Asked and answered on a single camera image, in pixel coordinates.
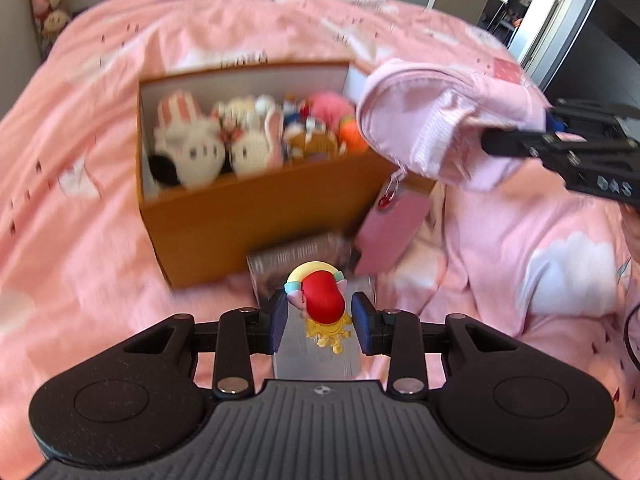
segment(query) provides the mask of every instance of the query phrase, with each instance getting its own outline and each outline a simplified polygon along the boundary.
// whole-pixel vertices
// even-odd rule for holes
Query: hand
[[[627,204],[620,204],[622,213],[622,234],[634,261],[640,263],[640,213]]]

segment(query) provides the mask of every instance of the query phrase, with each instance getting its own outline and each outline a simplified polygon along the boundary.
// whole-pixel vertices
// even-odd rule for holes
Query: cardboard box
[[[197,190],[160,191],[146,154],[153,149],[158,101],[190,91],[206,113],[217,101],[248,94],[306,96],[332,90],[357,101],[367,74],[347,61],[239,66],[140,82],[138,201],[158,263],[172,288],[246,271],[247,254],[337,231],[353,235],[380,188],[397,169],[369,150],[286,166],[254,177],[224,174]],[[429,192],[433,183],[410,176]]]

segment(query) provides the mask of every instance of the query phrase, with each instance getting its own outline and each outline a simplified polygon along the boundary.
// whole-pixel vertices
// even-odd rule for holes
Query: pink bedspread
[[[436,60],[526,83],[487,33],[391,0],[111,0],[60,37],[0,123],[3,480],[42,462],[27,409],[45,380],[175,312],[206,321],[254,302],[247,276],[176,293],[165,285],[134,188],[140,76],[345,57],[370,68],[392,57]],[[553,322],[534,328],[525,340],[572,348]],[[206,384],[204,361],[197,379]],[[253,362],[258,382],[270,375],[268,357]],[[380,362],[367,365],[384,375]],[[621,416],[602,454],[625,480],[640,470],[639,434]]]

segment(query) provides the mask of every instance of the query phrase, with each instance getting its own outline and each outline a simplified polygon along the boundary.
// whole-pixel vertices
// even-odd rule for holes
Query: pink tag
[[[361,254],[355,275],[391,269],[429,214],[431,202],[428,195],[402,184],[391,192],[389,186],[383,187],[354,241]]]

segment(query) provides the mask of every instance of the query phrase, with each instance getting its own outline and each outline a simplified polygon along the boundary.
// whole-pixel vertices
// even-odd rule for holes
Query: metal screw
[[[567,155],[567,159],[569,160],[569,164],[571,164],[572,166],[578,166],[580,164],[580,159],[575,156],[574,152],[569,152],[569,155]]]
[[[424,389],[424,383],[415,377],[403,377],[394,381],[394,390],[402,395],[417,394]]]
[[[249,387],[242,377],[225,377],[218,381],[218,389],[224,394],[241,394]]]

